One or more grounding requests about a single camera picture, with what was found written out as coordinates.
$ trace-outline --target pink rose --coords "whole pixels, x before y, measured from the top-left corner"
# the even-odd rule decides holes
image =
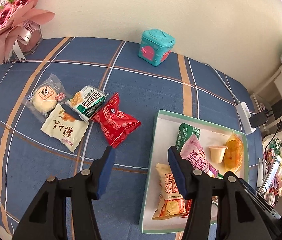
[[[9,19],[11,18],[12,14],[14,13],[14,6],[13,5],[6,5],[2,12],[0,13],[0,31],[6,27],[8,27]]]
[[[14,4],[16,5],[16,7],[23,7],[24,5],[26,5],[28,3],[29,0],[17,0],[14,2]]]

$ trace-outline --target cardboard tray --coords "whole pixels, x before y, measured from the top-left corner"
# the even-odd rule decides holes
[[[187,218],[173,217],[167,220],[152,220],[157,208],[160,194],[160,178],[155,169],[157,163],[168,163],[168,149],[175,145],[179,126],[182,123],[189,124],[200,129],[200,143],[204,149],[209,162],[221,174],[225,173],[224,161],[216,164],[211,162],[210,145],[224,145],[230,135],[234,132],[243,142],[244,158],[241,170],[236,173],[239,178],[249,181],[249,155],[246,135],[242,132],[217,125],[214,123],[199,120],[193,117],[160,110],[154,122],[154,136],[149,160],[149,170],[145,185],[145,194],[140,215],[139,227],[142,233],[164,234],[184,231]],[[217,221],[217,207],[212,205],[211,224]]]

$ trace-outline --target toy house box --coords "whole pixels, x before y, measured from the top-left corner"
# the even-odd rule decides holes
[[[144,31],[138,55],[153,66],[157,66],[168,57],[174,44],[175,39],[161,30]]]

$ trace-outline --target screw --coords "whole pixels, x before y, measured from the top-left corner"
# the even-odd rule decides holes
[[[49,176],[48,178],[47,178],[47,181],[48,182],[53,182],[54,181],[54,179],[55,179],[56,177],[55,176]]]
[[[200,176],[200,175],[202,174],[202,171],[201,171],[201,170],[198,170],[198,169],[195,169],[195,170],[193,171],[193,174]]]
[[[229,176],[228,181],[229,182],[236,182],[236,178],[234,178],[233,176]]]
[[[89,175],[91,173],[91,171],[89,169],[84,169],[82,170],[81,174],[86,176],[86,175]]]

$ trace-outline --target purple snack package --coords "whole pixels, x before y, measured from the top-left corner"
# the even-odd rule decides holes
[[[219,171],[206,159],[203,148],[195,134],[186,141],[181,149],[180,156],[182,159],[190,161],[193,168],[205,172],[210,177],[217,177]]]

